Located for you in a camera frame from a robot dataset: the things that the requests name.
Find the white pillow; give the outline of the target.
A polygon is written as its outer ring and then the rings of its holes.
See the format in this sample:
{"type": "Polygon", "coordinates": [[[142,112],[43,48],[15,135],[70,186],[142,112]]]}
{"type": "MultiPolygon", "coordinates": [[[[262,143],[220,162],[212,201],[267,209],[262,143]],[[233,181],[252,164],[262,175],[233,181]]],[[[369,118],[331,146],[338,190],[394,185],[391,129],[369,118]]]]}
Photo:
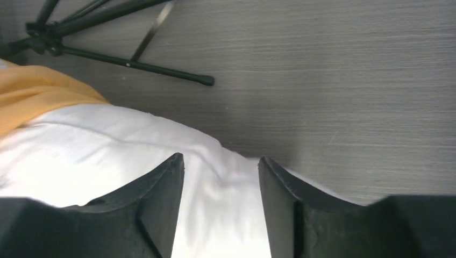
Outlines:
{"type": "Polygon", "coordinates": [[[84,205],[152,171],[174,153],[185,176],[173,257],[270,257],[257,158],[149,113],[80,104],[1,137],[1,196],[84,205]]]}

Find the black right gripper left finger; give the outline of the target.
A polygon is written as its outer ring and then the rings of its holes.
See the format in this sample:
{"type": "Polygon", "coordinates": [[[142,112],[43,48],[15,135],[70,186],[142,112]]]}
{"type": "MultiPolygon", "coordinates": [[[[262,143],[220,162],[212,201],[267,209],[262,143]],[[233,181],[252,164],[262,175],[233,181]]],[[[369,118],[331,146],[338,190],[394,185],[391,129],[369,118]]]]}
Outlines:
{"type": "Polygon", "coordinates": [[[173,154],[84,206],[1,199],[1,257],[170,257],[184,183],[173,154]]]}

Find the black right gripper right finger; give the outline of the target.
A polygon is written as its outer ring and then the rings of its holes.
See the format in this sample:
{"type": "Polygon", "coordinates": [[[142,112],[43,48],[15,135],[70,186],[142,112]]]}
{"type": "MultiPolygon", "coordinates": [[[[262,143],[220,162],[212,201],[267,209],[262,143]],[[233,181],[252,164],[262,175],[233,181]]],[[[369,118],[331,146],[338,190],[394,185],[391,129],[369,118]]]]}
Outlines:
{"type": "Polygon", "coordinates": [[[455,257],[455,197],[392,195],[362,206],[259,161],[272,257],[455,257]]]}

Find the blue cartoon pillowcase orange lining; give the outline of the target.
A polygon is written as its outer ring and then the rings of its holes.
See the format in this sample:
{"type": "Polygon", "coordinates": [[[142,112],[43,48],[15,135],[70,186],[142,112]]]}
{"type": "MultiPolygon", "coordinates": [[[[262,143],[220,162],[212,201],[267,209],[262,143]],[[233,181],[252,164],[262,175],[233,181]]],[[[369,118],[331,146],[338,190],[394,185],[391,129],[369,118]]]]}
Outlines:
{"type": "Polygon", "coordinates": [[[107,103],[94,88],[66,74],[1,59],[1,136],[62,107],[107,103]]]}

